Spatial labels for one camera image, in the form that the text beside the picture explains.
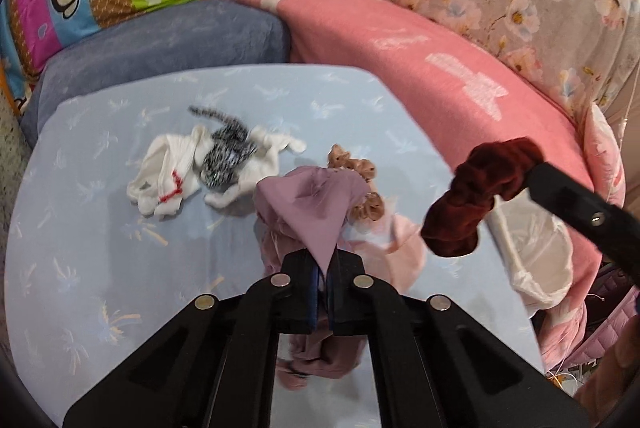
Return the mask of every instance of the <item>white plastic bag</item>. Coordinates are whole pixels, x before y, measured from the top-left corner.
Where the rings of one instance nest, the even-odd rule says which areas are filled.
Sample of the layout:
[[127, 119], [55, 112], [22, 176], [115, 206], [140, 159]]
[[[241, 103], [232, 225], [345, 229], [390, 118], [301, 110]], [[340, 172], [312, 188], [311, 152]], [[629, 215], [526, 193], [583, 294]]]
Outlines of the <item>white plastic bag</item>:
[[535, 204], [528, 190], [511, 201], [496, 197], [486, 222], [529, 317], [558, 305], [574, 279], [574, 247], [564, 222]]

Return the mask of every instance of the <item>red stitching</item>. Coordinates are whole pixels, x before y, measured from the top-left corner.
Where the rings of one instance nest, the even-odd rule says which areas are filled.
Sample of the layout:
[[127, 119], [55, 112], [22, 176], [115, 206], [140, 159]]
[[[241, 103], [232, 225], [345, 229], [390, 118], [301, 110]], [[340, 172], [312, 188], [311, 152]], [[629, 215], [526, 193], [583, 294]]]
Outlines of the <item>red stitching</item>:
[[161, 203], [165, 203], [167, 202], [171, 197], [174, 197], [176, 195], [179, 195], [182, 193], [182, 179], [180, 178], [180, 176], [178, 175], [178, 173], [174, 170], [171, 172], [171, 177], [174, 178], [174, 182], [175, 182], [175, 190], [173, 190], [172, 192], [169, 192], [167, 195], [163, 195], [160, 198], [160, 202]]

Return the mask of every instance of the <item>scrunchie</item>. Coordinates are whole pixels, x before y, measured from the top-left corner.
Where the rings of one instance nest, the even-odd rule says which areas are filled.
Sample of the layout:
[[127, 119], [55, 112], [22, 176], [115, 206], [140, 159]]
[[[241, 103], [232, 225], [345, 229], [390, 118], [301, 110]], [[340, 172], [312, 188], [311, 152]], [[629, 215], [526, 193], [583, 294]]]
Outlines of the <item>scrunchie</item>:
[[372, 182], [377, 171], [376, 165], [368, 159], [354, 159], [351, 152], [344, 150], [340, 145], [334, 145], [327, 156], [329, 168], [345, 168], [354, 170], [369, 184], [371, 192], [367, 194], [365, 201], [351, 209], [350, 218], [353, 221], [370, 219], [379, 221], [385, 214], [385, 202]]
[[420, 235], [439, 257], [468, 255], [478, 245], [478, 224], [494, 207], [494, 196], [513, 199], [526, 175], [545, 161], [528, 137], [483, 143], [455, 170], [450, 190], [431, 205]]

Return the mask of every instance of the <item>dark red scrunchie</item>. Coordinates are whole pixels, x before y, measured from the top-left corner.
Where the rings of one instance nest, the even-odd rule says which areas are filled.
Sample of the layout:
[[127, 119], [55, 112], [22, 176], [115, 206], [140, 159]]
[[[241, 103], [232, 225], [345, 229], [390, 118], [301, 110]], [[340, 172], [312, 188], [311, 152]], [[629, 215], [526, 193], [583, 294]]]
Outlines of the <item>dark red scrunchie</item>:
[[543, 163], [540, 147], [528, 137], [483, 143], [456, 168], [448, 190], [433, 203], [420, 234], [439, 257], [468, 255], [478, 245], [478, 223], [494, 207], [524, 189], [527, 172]]

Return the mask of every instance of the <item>metal screw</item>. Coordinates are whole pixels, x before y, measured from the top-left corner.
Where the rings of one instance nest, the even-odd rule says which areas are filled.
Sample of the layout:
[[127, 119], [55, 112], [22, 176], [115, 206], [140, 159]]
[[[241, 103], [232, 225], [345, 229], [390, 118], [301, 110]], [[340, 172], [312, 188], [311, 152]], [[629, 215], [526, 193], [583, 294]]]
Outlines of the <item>metal screw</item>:
[[360, 289], [368, 289], [373, 285], [373, 278], [369, 275], [357, 275], [357, 277], [353, 279], [353, 283]]
[[206, 311], [207, 309], [211, 309], [214, 303], [216, 303], [216, 299], [210, 294], [201, 294], [196, 298], [196, 301], [193, 304], [196, 306], [196, 309]]
[[451, 307], [451, 300], [442, 294], [436, 294], [429, 300], [429, 303], [436, 311], [446, 311]]
[[276, 287], [284, 287], [289, 285], [291, 277], [287, 273], [276, 273], [271, 277], [271, 285]]
[[604, 222], [604, 213], [595, 212], [591, 216], [591, 226], [599, 226]]

